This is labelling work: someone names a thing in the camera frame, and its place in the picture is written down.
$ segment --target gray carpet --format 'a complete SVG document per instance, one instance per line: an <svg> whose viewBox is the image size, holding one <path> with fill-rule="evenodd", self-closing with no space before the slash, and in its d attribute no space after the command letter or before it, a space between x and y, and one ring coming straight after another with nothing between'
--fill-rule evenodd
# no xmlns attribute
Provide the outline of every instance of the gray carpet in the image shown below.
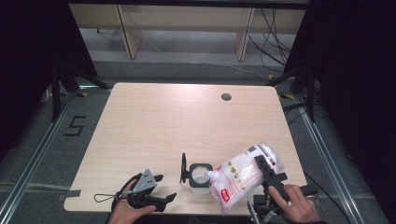
<svg viewBox="0 0 396 224"><path fill-rule="evenodd" d="M120 81L128 82L166 82L166 83L202 83L263 85L266 77L281 73L269 72L262 66L238 66L240 70L260 73L262 76L247 73L235 68L210 64L190 63L105 63L95 62L98 75L108 84ZM77 78L80 85L91 85ZM292 79L276 87L279 94L289 94ZM29 189L24 194L11 223L106 223L107 213L69 213L63 208L62 196L71 186L85 150L91 140L94 128L105 106L109 93L90 91L86 97L76 97L67 109L61 127L52 140L49 150L41 162ZM296 104L295 100L281 99L282 106ZM346 157L347 150L340 140L326 112L318 105L315 107L318 128L328 149L337 163L347 186L355 197L358 207L367 223L388 223L382 210L366 186L354 162ZM69 125L74 116L75 124L84 126L79 136L65 136L76 133ZM12 148L0 165L0 200L7 197L12 183L18 180L24 166L35 151L46 129L50 125L51 101L44 103L35 112L21 142ZM290 123L290 132L297 148L303 169L311 175L339 202L332 181L318 155L316 146L305 127L299 109L290 111L286 116ZM319 193L326 212L318 208L320 215L328 223L347 223L339 209L323 194ZM185 223L185 217L157 217L142 219L139 223Z"/></svg>

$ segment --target floor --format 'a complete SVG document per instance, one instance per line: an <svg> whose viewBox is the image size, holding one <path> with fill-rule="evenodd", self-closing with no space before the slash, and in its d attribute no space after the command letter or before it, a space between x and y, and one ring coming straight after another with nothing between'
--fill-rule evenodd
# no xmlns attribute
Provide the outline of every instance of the floor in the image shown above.
<svg viewBox="0 0 396 224"><path fill-rule="evenodd" d="M240 66L269 66L270 69L281 70L282 66L280 63L274 61L270 57L266 55L262 55L260 51L253 45L251 41L247 44L247 53L245 60L242 62L238 62L236 60L235 48L233 44L233 36L231 34L224 33L205 33L205 32L163 32L163 31L151 31L145 32L144 38L140 45L139 51L136 55L136 58L133 60L129 60L126 57L125 48L122 44L122 39L119 31L114 30L100 30L99 34L96 30L90 29L82 29L80 30L82 36L86 42L87 48L91 54L92 60L95 62L123 62L123 63L204 63L217 67L228 67L232 69L240 69ZM279 35L278 39L287 47L291 48L295 35ZM251 35L251 38L256 42L258 46L262 46L264 43L264 36L261 34ZM283 62L281 53L278 48L271 47L266 44L265 51L275 57L278 61ZM246 70L244 72L254 74L257 76L261 76L261 74L257 74L254 71ZM44 108L42 111L38 111L37 113L48 113L48 110ZM330 121L324 119L322 122L317 122L317 124L312 124L309 122L306 114L303 111L297 111L294 114L295 117L291 117L289 119L290 129L295 129L293 125L297 125L294 122L294 118L302 118L299 122L301 122L301 127L305 127L304 132L307 132L305 136L326 136L325 140L320 141L312 141L312 139L303 139L300 136L293 136L293 139L296 145L303 145L307 141L312 142L312 148L317 150L316 153L319 154L320 160L326 161L323 163L329 163L330 165L325 167L325 171L329 173L329 178L327 178L328 184L332 185L335 188L335 192L332 193L332 196L337 199L337 201L344 201L344 208L346 209L349 217L352 217L351 223L387 223L386 218L381 213L381 209L378 204L375 203L375 198L370 193L367 193L367 187L364 187L364 183L361 183L361 176L359 171L356 171L347 161L344 154L338 158L337 155L332 157L332 151L335 147L342 148L342 141L337 138L336 131L333 127L331 127ZM31 126L35 129L42 130L39 135L45 135L46 128L43 128L45 123L44 120L37 120L32 123ZM34 146L39 145L40 139L29 139L28 142L25 142L26 147L31 147L32 152L34 151ZM20 158L22 161L28 161L32 154L21 154ZM308 166L315 166L314 161L312 162L304 162L304 160L309 160L304 157L301 157L302 163L308 169ZM334 167L334 162L332 160L337 160L337 165L335 165L335 172L339 172L342 170L343 172L348 174L348 179L339 179L337 175L335 177L330 174ZM16 181L20 174L22 174L23 169L25 168L23 165L19 167L13 167L8 163L2 164L1 168L13 168L16 171L16 174L8 179L8 182L3 181L0 185L1 191L0 199L3 201L7 198L7 192L12 190L12 183ZM36 186L38 189L42 190L43 188L54 188L51 184L47 186ZM57 190L65 191L67 186L64 185L62 188L56 185ZM353 195L342 195L340 192L346 192L346 194ZM326 198L325 195L319 195L322 200ZM355 210L354 205L358 203L359 206L357 210ZM25 204L24 200L21 201L20 207L29 207L30 204ZM11 223L18 223L18 220L22 219L22 212L17 211L16 217L11 219ZM69 220L70 223L79 223L77 219ZM332 222L328 223L341 223L336 220L339 220L334 217L326 217L326 220L331 220Z"/></svg>

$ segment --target human hand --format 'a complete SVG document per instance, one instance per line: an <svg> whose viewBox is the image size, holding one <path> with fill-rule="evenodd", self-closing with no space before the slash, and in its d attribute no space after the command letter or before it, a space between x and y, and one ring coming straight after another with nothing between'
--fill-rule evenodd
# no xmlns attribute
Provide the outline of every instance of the human hand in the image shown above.
<svg viewBox="0 0 396 224"><path fill-rule="evenodd" d="M131 183L125 189L130 189L135 181L136 180L131 181ZM148 215L155 210L156 207L154 205L134 209L128 204L126 195L122 194L120 201L117 203L113 213L111 214L108 224L133 224L140 217Z"/></svg>
<svg viewBox="0 0 396 224"><path fill-rule="evenodd" d="M306 199L299 186L296 185L285 185L284 189L288 194L291 205L286 202L276 188L270 186L270 194L277 203L277 205L284 212L284 217L292 222L316 222L321 221L318 215L315 204Z"/></svg>

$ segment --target white plastic bag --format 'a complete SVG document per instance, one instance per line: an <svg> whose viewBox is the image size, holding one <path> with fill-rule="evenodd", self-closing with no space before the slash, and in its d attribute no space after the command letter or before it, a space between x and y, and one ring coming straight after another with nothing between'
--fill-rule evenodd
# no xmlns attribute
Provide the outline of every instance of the white plastic bag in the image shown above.
<svg viewBox="0 0 396 224"><path fill-rule="evenodd" d="M284 165L275 152L265 143L259 143L230 161L224 162L219 168L207 172L210 178L209 187L213 196L219 201L223 214L239 200L245 199L264 181L262 171L254 160L260 155L264 156L276 174L284 171Z"/></svg>

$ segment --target wooden table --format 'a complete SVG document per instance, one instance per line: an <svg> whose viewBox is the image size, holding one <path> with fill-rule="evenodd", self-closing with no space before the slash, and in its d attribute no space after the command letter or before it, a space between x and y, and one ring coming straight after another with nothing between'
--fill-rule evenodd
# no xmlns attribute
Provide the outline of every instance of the wooden table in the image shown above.
<svg viewBox="0 0 396 224"><path fill-rule="evenodd" d="M230 94L225 101L221 95ZM305 185L305 178L276 90L263 86L118 83L111 92L71 190L67 211L110 211L111 200L96 203L97 193L114 194L133 175L149 168L164 175L152 196L177 193L167 214L218 215L211 194L194 195L179 184L181 155L192 163L217 168L266 142L286 166L285 183ZM262 194L262 187L255 189ZM229 215L247 215L246 202Z"/></svg>

